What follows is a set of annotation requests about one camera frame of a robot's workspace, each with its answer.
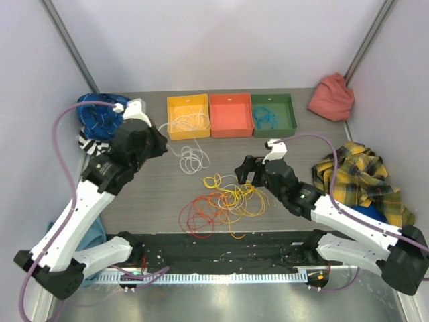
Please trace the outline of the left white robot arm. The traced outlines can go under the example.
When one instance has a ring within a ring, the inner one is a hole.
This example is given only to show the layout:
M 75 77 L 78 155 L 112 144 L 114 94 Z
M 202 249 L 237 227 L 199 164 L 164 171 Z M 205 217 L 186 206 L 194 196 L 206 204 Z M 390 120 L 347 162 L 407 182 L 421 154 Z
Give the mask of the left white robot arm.
M 84 235 L 103 209 L 134 179 L 145 161 L 167 151 L 167 139 L 148 120 L 126 119 L 108 152 L 90 160 L 77 185 L 76 199 L 63 210 L 45 237 L 31 250 L 20 250 L 15 263 L 59 300 L 71 297 L 83 280 L 116 264 L 138 266 L 141 242 L 129 232 L 79 251 Z

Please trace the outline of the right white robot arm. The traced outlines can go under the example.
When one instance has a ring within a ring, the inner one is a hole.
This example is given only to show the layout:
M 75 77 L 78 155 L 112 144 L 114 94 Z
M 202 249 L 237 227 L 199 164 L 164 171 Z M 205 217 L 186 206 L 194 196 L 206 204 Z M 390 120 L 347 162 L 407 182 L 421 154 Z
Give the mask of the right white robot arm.
M 305 261 L 342 262 L 368 270 L 393 289 L 414 295 L 428 271 L 428 244 L 413 225 L 402 228 L 363 215 L 320 189 L 298 180 L 282 159 L 265 160 L 248 155 L 235 169 L 240 184 L 253 173 L 252 185 L 266 188 L 291 214 L 330 227 L 346 236 L 339 239 L 319 232 L 302 249 Z

